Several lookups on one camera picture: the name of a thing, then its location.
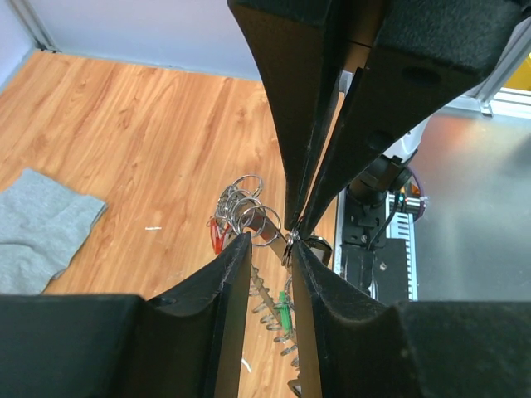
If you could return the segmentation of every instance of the wooden tabletop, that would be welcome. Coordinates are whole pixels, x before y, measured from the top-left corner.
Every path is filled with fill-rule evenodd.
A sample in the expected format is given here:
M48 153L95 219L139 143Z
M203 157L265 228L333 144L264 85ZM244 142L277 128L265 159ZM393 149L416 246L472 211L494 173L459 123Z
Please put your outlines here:
M214 258L206 227L226 185L263 177L284 211L285 179L260 82L37 52L0 95L0 190L31 167L107 202L70 268L46 292L150 298ZM333 203L316 232L334 242ZM286 272L271 250L253 263L272 292ZM281 357L251 308L240 397L290 397Z

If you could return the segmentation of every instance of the white wall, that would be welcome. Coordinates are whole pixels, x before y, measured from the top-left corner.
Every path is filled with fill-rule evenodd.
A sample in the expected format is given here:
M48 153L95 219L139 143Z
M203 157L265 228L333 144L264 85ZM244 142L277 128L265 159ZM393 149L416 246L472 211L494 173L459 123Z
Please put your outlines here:
M33 42L7 0L0 0L0 91L33 50Z
M227 0L28 0L70 54L258 79Z

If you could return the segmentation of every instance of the folded towel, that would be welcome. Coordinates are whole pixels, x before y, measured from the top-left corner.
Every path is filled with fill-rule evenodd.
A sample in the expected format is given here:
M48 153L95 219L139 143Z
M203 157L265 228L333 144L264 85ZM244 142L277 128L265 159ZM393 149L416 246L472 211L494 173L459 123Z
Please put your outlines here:
M103 201L27 169L0 194L0 293L39 294L68 267Z

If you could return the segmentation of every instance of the green plastic piece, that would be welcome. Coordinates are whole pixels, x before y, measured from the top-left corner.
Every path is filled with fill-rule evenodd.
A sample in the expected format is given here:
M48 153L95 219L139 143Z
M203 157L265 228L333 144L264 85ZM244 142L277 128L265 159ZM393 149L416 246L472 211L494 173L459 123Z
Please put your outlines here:
M281 303L286 302L285 292L280 292L279 301ZM286 333L293 332L293 325L291 324L291 308L288 304L279 308L280 316L282 317L282 327Z

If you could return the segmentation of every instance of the gray floor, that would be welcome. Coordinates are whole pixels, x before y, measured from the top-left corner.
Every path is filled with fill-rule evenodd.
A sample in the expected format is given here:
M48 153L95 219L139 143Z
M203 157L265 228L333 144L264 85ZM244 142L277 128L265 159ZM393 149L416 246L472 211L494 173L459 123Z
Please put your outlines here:
M412 165L419 299L531 301L531 122L445 110Z

